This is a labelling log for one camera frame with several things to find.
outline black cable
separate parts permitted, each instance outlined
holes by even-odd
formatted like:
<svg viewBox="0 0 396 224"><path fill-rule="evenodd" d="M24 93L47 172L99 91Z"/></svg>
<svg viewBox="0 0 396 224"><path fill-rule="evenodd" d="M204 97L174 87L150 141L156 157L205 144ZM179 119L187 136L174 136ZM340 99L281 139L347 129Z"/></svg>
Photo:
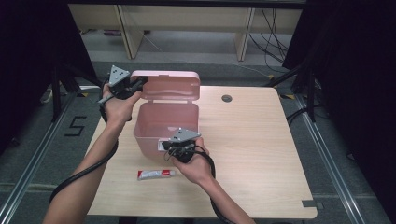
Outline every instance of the black cable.
<svg viewBox="0 0 396 224"><path fill-rule="evenodd" d="M272 67L268 64L268 62L267 62L267 54L270 55L271 57L273 57L274 59L278 60L280 63L283 63L283 61L282 61L281 59L279 59L278 57L276 57L275 54L269 52L267 49L265 49L265 48L263 48L262 46L260 46L260 45L256 42L256 40L254 40L254 38L253 38L253 36L252 36L251 34L249 34L249 36L250 36L251 40L253 41L253 43L257 46L257 48L260 49L260 50L262 50L262 51L264 52L264 61L265 61L265 65L266 65L269 69L271 69L272 71L274 71L274 72L285 73L285 72L282 72L282 71L275 70L274 68L272 68Z"/></svg>
<svg viewBox="0 0 396 224"><path fill-rule="evenodd" d="M280 63L283 63L283 60L279 59L278 57L276 57L275 54L271 53L270 51L268 51L268 49L263 48L259 43L256 42L256 40L253 38L253 36L251 34L249 34L251 40L253 41L253 43L257 46L257 48L259 48L260 50L262 50L263 52L265 52L266 54L270 55L271 57L273 57L275 60L277 60Z"/></svg>
<svg viewBox="0 0 396 224"><path fill-rule="evenodd" d="M100 94L99 94L99 99L101 99L102 96L103 96L103 87L105 86L105 84L106 84L107 82L108 82L108 78L107 78L105 81L103 81L103 83L102 83L102 86L101 86L101 89L100 89ZM99 111L100 111L100 113L101 113L101 115L102 115L103 120L104 120L105 122L107 122L107 116L106 116L105 108L104 108L103 106L100 106ZM49 203L52 202L53 198L55 198L55 196L56 196L61 190L63 190L63 189L66 188L67 186L69 186L71 183L73 183L74 181L76 181L76 180L82 178L84 175L87 175L87 174L89 174L90 172L96 170L97 168L99 168L100 166L102 166L104 163L108 162L108 161L114 156L114 154L116 153L118 146L119 146L119 140L117 139L117 142L116 142L116 144L113 146L113 148L111 149L111 151L110 151L104 158L102 158L101 160L99 160L99 162L95 163L94 165L92 165L92 166L86 168L85 170L83 170L83 171L81 171L81 172L79 172L79 173L77 173L77 174L75 174L75 175L72 175L72 176L68 177L64 182L62 182L60 185L58 185L58 187L56 187L56 189L51 193L51 195L50 195L50 197L49 197Z"/></svg>
<svg viewBox="0 0 396 224"><path fill-rule="evenodd" d="M323 104L314 105L314 108L315 108L315 107L320 107L320 106L323 106ZM307 108L307 107L304 107L304 108L301 108L301 109L297 110L296 112L292 113L291 115L287 116L287 117L286 117L286 120L288 121L289 126L293 123L293 121L294 121L299 115L301 115L301 114L303 114L304 112L307 112L307 111L308 111L308 108Z"/></svg>
<svg viewBox="0 0 396 224"><path fill-rule="evenodd" d="M280 48L280 49L281 49L281 47L283 47L286 50L288 50L288 48L285 45L283 45L282 42L279 41L279 39L277 38L277 33L276 33L276 31L274 31L274 29L276 28L276 12L275 12L275 9L273 9L273 26L271 26L270 22L268 21L267 16L265 15L265 12L264 12L263 9L262 9L262 15L264 16L265 21L267 22L268 28L270 28L270 31L271 31L270 37L271 37L271 35L274 36L274 38L276 40L276 43L277 43L277 47Z"/></svg>
<svg viewBox="0 0 396 224"><path fill-rule="evenodd" d="M277 46L277 45L275 45L275 44L269 42L269 40L267 40L267 38L265 38L265 36L264 36L262 33L260 33L260 35L261 35L262 38L265 40L265 42L268 42L272 47L274 47L274 48L281 48L280 46Z"/></svg>
<svg viewBox="0 0 396 224"><path fill-rule="evenodd" d="M274 38L275 38L275 40L276 40L277 49L279 50L280 57L281 57L282 60L284 61L284 60L285 60L284 52L280 49L279 40L277 39L277 35L276 35L276 23L275 23L275 20L276 20L276 10L273 8L273 26L272 26L272 27L273 27L273 28L272 28L272 30L273 30L273 36L274 36Z"/></svg>
<svg viewBox="0 0 396 224"><path fill-rule="evenodd" d="M213 162L212 158L210 158L210 156L207 155L207 153L205 152L205 150L204 150L202 147L200 147L200 146L196 146L196 147L200 148L202 151L196 151L196 150L194 150L193 152L196 153L196 154L199 154L199 155L203 156L203 157L207 160L207 162L208 162L209 165L210 165L210 172L211 172L213 178L216 179L215 163ZM213 211L215 212L216 216L218 216L218 218L219 218L219 220L220 220L221 222L227 223L227 224L234 224L231 220L229 220L227 217L225 217L225 216L220 212L220 210L219 210L218 207L216 206L215 202L213 202L212 198L210 198L210 203L212 204Z"/></svg>

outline hand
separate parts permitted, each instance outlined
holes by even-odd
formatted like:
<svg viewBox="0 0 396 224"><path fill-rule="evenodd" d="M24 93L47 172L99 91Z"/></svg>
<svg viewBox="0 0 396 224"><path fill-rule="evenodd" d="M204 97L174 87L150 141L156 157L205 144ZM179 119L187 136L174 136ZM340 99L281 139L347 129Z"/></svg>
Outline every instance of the hand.
<svg viewBox="0 0 396 224"><path fill-rule="evenodd" d="M125 124L131 118L134 104L140 99L141 91L137 91L133 96L126 100L117 98L110 99L105 103L105 111L107 115L107 124L117 123ZM103 97L110 94L110 88L106 84L103 89Z"/></svg>
<svg viewBox="0 0 396 224"><path fill-rule="evenodd" d="M209 151L204 146L204 139L197 138L195 140L195 144L204 149L207 155L209 155ZM196 147L195 150L202 151L199 147ZM206 181L211 180L213 178L210 173L210 165L207 160L198 154L195 154L189 163L183 163L178 161L175 157L172 157L172 163L176 166L176 168L190 180L190 182L194 184L198 184L200 186L204 185Z"/></svg>

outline wrist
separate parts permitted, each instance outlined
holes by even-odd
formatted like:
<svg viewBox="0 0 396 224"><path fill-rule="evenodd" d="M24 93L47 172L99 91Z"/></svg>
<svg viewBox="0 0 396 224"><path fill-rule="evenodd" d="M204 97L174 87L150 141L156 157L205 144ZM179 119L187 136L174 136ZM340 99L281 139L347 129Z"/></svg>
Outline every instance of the wrist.
<svg viewBox="0 0 396 224"><path fill-rule="evenodd" d="M122 131L125 126L125 122L121 120L109 120L106 124L106 129L114 131Z"/></svg>
<svg viewBox="0 0 396 224"><path fill-rule="evenodd" d="M204 189L205 191L207 191L208 189L213 188L213 186L215 186L217 183L217 180L213 177L213 176L208 176L207 178L203 178L200 181L197 182L197 184Z"/></svg>

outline box lid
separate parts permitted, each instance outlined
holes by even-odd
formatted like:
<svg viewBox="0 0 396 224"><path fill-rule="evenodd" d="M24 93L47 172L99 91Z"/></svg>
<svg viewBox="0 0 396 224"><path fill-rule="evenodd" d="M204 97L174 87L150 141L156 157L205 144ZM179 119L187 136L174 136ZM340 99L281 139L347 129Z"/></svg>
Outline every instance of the box lid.
<svg viewBox="0 0 396 224"><path fill-rule="evenodd" d="M201 81L195 72L136 70L132 77L148 77L142 99L195 101L200 96Z"/></svg>

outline wooden table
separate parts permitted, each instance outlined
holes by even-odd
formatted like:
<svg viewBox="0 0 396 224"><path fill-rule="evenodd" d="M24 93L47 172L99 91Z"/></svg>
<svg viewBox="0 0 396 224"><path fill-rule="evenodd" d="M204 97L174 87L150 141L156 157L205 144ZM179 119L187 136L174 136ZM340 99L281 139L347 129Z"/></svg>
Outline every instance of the wooden table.
<svg viewBox="0 0 396 224"><path fill-rule="evenodd" d="M233 97L225 103L221 97ZM120 135L119 150L107 165L89 215L121 217L216 217L209 197L172 162L150 160L134 138L133 121ZM284 111L274 89L201 87L199 127L216 164L217 180L255 218L314 218L306 182ZM104 129L100 120L93 141ZM165 179L137 181L138 170L175 169Z"/></svg>

